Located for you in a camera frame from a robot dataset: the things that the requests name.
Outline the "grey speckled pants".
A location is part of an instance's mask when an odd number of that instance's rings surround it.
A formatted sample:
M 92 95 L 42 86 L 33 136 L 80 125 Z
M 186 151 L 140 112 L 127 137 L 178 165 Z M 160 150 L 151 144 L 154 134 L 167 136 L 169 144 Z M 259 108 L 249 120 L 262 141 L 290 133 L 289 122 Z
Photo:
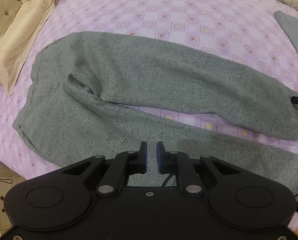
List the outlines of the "grey speckled pants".
M 237 165 L 298 193 L 298 154 L 140 111 L 216 114 L 234 126 L 298 141 L 295 92 L 248 66 L 141 36 L 72 33 L 36 56 L 32 85 L 13 127 L 59 167 L 96 154 L 113 158 L 161 141 L 193 158 Z

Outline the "purple patterned bed sheet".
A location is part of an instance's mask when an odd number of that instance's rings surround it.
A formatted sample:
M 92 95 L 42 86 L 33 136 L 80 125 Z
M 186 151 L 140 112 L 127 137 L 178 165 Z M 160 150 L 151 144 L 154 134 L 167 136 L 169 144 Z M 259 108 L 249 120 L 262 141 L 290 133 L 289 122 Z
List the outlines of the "purple patterned bed sheet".
M 105 31 L 186 45 L 250 66 L 298 92 L 298 55 L 276 11 L 298 18 L 278 0 L 59 0 L 12 96 L 0 86 L 0 161 L 26 179 L 55 169 L 24 144 L 12 124 L 26 102 L 36 54 L 69 33 Z

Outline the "beige satin pillow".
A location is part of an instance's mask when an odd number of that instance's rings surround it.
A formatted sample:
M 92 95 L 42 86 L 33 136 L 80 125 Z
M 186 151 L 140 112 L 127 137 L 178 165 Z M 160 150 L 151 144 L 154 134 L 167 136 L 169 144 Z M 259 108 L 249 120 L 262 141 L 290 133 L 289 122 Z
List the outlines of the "beige satin pillow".
M 0 38 L 0 85 L 9 96 L 31 50 L 31 47 L 50 15 L 57 0 L 28 0 Z

